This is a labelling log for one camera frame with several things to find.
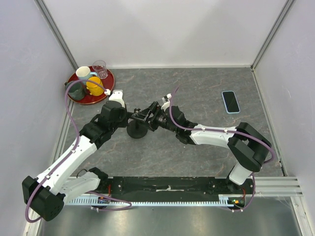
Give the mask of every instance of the yellow mug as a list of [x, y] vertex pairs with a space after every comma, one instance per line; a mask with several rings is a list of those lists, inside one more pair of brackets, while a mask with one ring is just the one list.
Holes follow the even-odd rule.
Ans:
[[[103, 86], [102, 80], [100, 80], [99, 77], [93, 76], [90, 77], [88, 80], [94, 81]], [[90, 91], [90, 95], [93, 96], [100, 96], [102, 93], [104, 93], [104, 90], [100, 86], [89, 81], [87, 81], [87, 89]]]

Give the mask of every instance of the clear glass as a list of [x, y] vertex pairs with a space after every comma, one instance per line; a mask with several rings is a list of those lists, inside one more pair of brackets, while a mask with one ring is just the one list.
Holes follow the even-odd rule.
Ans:
[[108, 76], [106, 62], [104, 62], [103, 60], [97, 60], [96, 62], [94, 62], [92, 68], [101, 79], [105, 79]]

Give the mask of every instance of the cup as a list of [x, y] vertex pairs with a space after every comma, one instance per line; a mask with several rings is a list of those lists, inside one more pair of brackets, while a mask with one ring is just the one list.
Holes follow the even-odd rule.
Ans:
[[88, 66], [81, 66], [80, 68], [78, 68], [76, 70], [75, 74], [77, 75], [77, 77], [80, 80], [88, 80], [93, 75], [97, 76], [97, 73], [96, 72], [91, 72], [91, 70], [90, 70], [90, 68]]
[[[73, 81], [71, 81], [69, 83], [65, 83], [64, 84], [65, 89], [67, 89], [72, 82]], [[68, 94], [75, 101], [79, 101], [79, 100], [83, 99], [86, 95], [84, 88], [83, 88], [83, 85], [81, 83], [76, 83], [76, 84], [72, 85], [71, 88], [69, 89]]]
[[104, 62], [103, 60], [97, 60], [96, 62], [94, 62], [92, 68], [101, 79], [105, 79], [108, 76], [106, 62]]
[[[94, 81], [98, 83], [99, 85], [103, 86], [102, 80], [99, 77], [93, 76], [93, 77], [90, 77], [89, 80]], [[104, 90], [100, 86], [94, 83], [91, 83], [89, 81], [87, 81], [87, 89], [90, 91], [90, 95], [93, 95], [93, 96], [100, 96], [101, 94], [104, 93]]]

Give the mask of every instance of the white wall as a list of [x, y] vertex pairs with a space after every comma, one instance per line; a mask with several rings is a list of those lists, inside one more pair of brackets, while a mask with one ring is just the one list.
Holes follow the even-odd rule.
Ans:
[[73, 71], [34, 1], [3, 1], [0, 34], [0, 234], [18, 236], [22, 181], [51, 161]]
[[285, 0], [45, 0], [79, 65], [250, 65]]
[[315, 1], [298, 0], [256, 70], [288, 173], [315, 220]]

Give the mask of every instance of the gray mug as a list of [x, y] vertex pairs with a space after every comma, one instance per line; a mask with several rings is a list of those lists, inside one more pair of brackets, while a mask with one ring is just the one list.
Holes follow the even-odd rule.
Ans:
[[[67, 89], [72, 82], [73, 81], [65, 83], [65, 89]], [[79, 82], [71, 86], [68, 94], [73, 100], [79, 101], [85, 97], [86, 92], [84, 91], [83, 85]]]

